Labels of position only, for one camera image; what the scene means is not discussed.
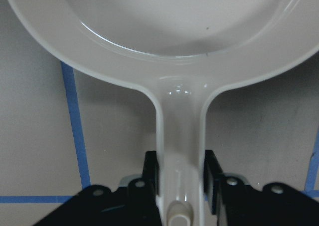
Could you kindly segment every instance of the blue tape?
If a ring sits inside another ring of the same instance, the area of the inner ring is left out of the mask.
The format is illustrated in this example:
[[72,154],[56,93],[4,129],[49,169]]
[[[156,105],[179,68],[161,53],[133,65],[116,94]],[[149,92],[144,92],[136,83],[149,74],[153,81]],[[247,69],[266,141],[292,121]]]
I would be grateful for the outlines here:
[[319,130],[317,132],[313,154],[311,156],[310,163],[309,163],[307,179],[305,183],[306,192],[312,191],[315,189],[318,167],[319,167]]
[[72,196],[0,196],[0,204],[51,204],[64,203]]
[[319,190],[302,191],[302,193],[311,198],[319,198]]
[[64,62],[61,63],[61,67],[66,92],[66,99],[69,107],[70,121],[72,126],[76,157],[78,160],[81,184],[82,188],[85,188],[91,185],[91,181],[84,144],[74,73],[72,67],[68,66]]

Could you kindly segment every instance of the white frying pan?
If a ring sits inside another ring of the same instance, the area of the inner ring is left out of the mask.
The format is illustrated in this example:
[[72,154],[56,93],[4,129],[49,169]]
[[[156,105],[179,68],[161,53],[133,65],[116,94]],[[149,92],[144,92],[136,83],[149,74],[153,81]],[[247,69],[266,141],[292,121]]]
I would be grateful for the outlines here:
[[[9,0],[48,51],[157,110],[164,224],[204,226],[205,114],[319,49],[319,0]],[[173,201],[188,202],[189,210]]]

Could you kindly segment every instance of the screw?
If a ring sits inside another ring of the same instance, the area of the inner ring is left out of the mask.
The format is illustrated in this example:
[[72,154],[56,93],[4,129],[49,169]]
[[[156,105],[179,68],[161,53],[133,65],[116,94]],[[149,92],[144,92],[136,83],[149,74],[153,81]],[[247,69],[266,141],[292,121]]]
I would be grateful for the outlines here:
[[271,187],[271,191],[274,192],[275,194],[282,194],[284,192],[284,189],[279,185],[273,185]]
[[142,187],[145,186],[145,183],[144,183],[144,181],[139,180],[139,181],[137,181],[137,182],[135,183],[135,186],[136,186],[137,188],[142,188]]
[[228,178],[226,182],[231,186],[235,186],[238,184],[238,181],[233,177]]
[[102,194],[104,194],[104,191],[103,190],[95,190],[93,192],[93,196],[101,196]]

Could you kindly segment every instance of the blue tape line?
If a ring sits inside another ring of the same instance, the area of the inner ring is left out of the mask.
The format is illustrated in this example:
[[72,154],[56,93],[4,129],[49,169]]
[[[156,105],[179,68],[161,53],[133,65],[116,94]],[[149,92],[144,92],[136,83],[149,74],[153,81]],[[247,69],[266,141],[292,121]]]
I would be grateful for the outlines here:
[[72,196],[0,196],[0,204],[64,203]]
[[74,138],[74,145],[76,156],[78,160],[79,173],[81,178],[82,188],[91,185],[89,167],[86,157],[86,150],[84,144],[84,137],[82,131],[80,109],[78,97],[76,93],[76,86],[74,80],[74,73],[72,67],[64,62],[61,63],[62,74],[66,92],[66,99],[69,107],[69,114]]
[[319,190],[302,191],[302,193],[311,198],[319,198]]
[[309,163],[307,179],[305,183],[305,191],[312,191],[315,189],[318,167],[319,167],[319,130],[317,132],[313,154],[311,156],[310,163]]

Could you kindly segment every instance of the black plastic part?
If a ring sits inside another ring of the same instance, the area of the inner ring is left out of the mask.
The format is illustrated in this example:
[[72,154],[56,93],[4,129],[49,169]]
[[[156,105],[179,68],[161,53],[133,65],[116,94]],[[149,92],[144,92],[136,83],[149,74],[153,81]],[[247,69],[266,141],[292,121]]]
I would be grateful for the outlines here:
[[212,151],[206,151],[205,193],[218,226],[318,226],[319,203],[282,183],[258,191],[222,173]]
[[35,226],[161,226],[156,206],[156,151],[146,152],[143,174],[115,192],[92,185],[51,212]]
[[147,151],[143,166],[142,178],[149,180],[154,187],[155,193],[159,194],[159,164],[156,151]]
[[204,163],[204,192],[207,196],[211,213],[215,215],[217,211],[217,192],[223,170],[212,150],[205,151]]
[[111,201],[111,190],[100,185],[92,185],[69,199],[35,226],[90,225]]

